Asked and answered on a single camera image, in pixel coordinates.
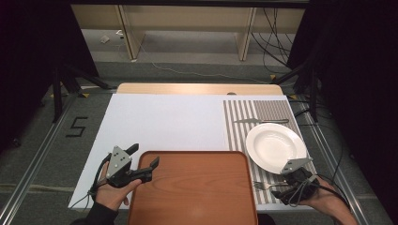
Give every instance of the brown tray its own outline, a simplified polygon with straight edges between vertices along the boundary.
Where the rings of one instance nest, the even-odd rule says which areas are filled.
[[[153,180],[133,193],[129,224],[256,225],[248,159],[240,152],[149,151],[159,156]]]

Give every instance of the table knife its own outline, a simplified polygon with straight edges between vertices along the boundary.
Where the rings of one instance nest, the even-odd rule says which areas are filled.
[[[234,121],[234,123],[258,123],[258,124],[274,123],[274,124],[287,124],[287,123],[289,123],[289,120],[288,120],[288,119],[260,120],[260,119],[250,118],[250,119],[237,120],[237,121]]]

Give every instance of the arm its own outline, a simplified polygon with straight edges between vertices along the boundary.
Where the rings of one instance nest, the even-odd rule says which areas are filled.
[[[334,190],[328,182],[317,177],[321,186]],[[349,208],[333,193],[319,188],[311,199],[301,201],[300,204],[311,206],[319,212],[331,216],[342,225],[358,225]]]
[[[108,170],[109,162],[105,163],[102,168],[101,177],[105,177]],[[110,185],[99,187],[97,191],[96,201],[93,204],[86,218],[80,218],[73,221],[72,225],[108,225],[114,224],[117,217],[117,210],[124,203],[129,205],[127,195],[135,190],[141,184],[141,180],[131,181],[127,186],[115,188]]]

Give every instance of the plate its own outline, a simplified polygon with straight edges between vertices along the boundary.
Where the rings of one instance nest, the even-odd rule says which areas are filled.
[[[299,135],[278,124],[261,124],[251,129],[246,148],[259,167],[277,174],[281,174],[289,159],[307,157],[307,148]]]

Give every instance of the striped placemat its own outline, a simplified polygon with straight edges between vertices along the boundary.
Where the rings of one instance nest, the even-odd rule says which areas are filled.
[[[289,119],[289,123],[283,124],[287,128],[295,131],[302,139],[296,119],[292,113],[287,100],[225,100],[223,102],[224,116],[226,121],[225,132],[230,151],[240,151],[246,154],[249,159],[249,169],[253,181],[268,182],[270,184],[282,182],[281,175],[267,172],[257,166],[249,157],[246,150],[246,136],[254,128],[255,123],[234,123],[234,121],[247,118],[257,119]],[[315,168],[312,162],[307,163],[305,168],[315,174]],[[286,187],[274,187],[283,190]],[[256,204],[282,203],[276,199],[269,190],[253,189],[254,200]]]

